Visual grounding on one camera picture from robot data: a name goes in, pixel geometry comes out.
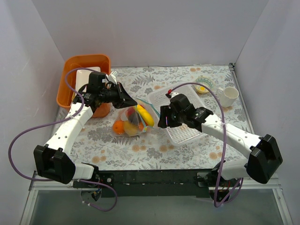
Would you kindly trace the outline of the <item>dark brown avocado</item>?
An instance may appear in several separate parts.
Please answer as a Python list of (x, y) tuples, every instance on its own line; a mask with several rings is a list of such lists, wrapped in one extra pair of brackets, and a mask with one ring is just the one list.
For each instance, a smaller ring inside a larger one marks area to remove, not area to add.
[(132, 114), (130, 114), (128, 116), (128, 120), (134, 125), (139, 125), (139, 123), (141, 122), (140, 115), (137, 112), (133, 112)]

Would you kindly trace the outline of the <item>yellow banana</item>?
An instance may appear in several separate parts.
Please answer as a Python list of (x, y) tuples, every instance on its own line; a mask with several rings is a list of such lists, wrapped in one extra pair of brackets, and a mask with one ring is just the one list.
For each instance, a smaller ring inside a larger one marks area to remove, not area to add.
[(137, 105), (136, 109), (138, 113), (141, 115), (142, 119), (148, 126), (154, 126), (154, 119), (151, 114), (141, 105)]

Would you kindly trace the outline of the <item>clear zip top bag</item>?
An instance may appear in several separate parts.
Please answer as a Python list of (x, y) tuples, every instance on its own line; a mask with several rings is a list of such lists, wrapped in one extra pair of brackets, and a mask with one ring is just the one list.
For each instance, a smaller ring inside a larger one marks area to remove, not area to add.
[[(146, 102), (146, 101), (144, 101), (144, 100), (141, 100), (141, 99), (137, 99), (136, 101), (137, 101), (137, 105), (143, 106), (143, 107), (151, 114), (151, 116), (152, 116), (153, 119), (154, 119), (154, 126), (151, 127), (151, 126), (148, 126), (148, 125), (144, 122), (144, 120), (142, 119), (142, 117), (141, 117), (141, 115), (140, 115), (141, 123), (144, 125), (143, 131), (140, 131), (140, 133), (138, 134), (138, 135), (141, 135), (141, 134), (144, 134), (144, 133), (150, 131), (152, 128), (157, 128), (157, 127), (158, 127), (158, 119), (159, 119), (160, 113), (156, 111), (156, 109), (154, 108), (154, 106), (153, 106), (152, 104), (150, 104), (150, 103), (148, 103), (148, 102)], [(133, 106), (133, 107), (134, 107), (134, 109), (135, 109), (135, 112), (138, 113), (138, 111), (137, 111), (137, 109), (136, 109), (136, 105)], [(115, 121), (117, 121), (117, 120), (127, 121), (127, 120), (128, 120), (128, 116), (126, 115), (126, 110), (127, 110), (128, 108), (130, 108), (130, 107), (127, 107), (127, 108), (122, 109), (122, 110), (119, 112), (119, 114), (118, 114), (118, 116), (117, 116), (117, 118), (116, 118)], [(121, 134), (121, 135), (115, 134), (115, 133), (113, 132), (113, 128), (112, 128), (112, 134), (115, 135), (115, 136), (126, 136), (126, 137), (129, 137), (126, 133), (123, 133), (123, 134)]]

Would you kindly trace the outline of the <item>orange tangerine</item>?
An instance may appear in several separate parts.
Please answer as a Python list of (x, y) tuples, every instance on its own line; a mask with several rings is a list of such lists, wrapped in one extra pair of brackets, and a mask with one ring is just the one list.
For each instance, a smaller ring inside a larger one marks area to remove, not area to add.
[(142, 123), (139, 123), (139, 130), (143, 131), (143, 129), (144, 129), (144, 125)]
[(122, 120), (115, 121), (113, 126), (112, 126), (112, 130), (117, 135), (121, 135), (121, 134), (125, 133), (124, 121), (122, 121)]

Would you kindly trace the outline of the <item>yellow lemon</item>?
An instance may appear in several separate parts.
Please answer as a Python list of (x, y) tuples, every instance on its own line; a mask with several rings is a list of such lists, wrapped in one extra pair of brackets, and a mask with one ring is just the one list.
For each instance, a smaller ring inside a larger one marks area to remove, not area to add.
[(136, 136), (140, 133), (140, 129), (137, 125), (132, 124), (130, 121), (124, 121), (123, 129), (128, 136)]

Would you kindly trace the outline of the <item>red bell pepper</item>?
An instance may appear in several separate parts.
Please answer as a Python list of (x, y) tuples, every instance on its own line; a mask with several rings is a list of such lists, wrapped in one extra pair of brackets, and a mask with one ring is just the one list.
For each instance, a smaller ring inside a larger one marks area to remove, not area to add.
[(134, 107), (130, 107), (126, 110), (126, 115), (129, 117), (130, 115), (135, 114)]

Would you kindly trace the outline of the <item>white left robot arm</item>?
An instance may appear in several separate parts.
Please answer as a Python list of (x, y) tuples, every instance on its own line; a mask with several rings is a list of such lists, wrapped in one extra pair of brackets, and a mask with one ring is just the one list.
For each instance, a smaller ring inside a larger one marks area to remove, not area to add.
[(74, 163), (70, 159), (74, 142), (102, 103), (111, 103), (114, 108), (121, 109), (137, 105), (116, 80), (116, 72), (109, 75), (92, 70), (87, 84), (75, 90), (68, 116), (64, 119), (54, 135), (45, 145), (34, 149), (34, 159), (39, 176), (63, 184), (72, 180), (83, 179), (88, 187), (96, 187), (100, 176), (97, 168), (87, 163)]

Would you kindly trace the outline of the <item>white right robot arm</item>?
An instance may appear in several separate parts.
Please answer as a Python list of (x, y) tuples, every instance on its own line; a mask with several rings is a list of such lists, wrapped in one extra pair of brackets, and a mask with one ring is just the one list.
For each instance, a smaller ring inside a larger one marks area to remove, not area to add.
[(273, 136), (262, 137), (225, 124), (211, 110), (195, 108), (183, 94), (171, 93), (166, 96), (170, 103), (160, 107), (158, 127), (175, 128), (185, 124), (225, 141), (244, 156), (242, 160), (215, 166), (211, 172), (215, 185), (223, 186), (229, 180), (238, 178), (252, 178), (266, 184), (282, 164), (283, 159)]

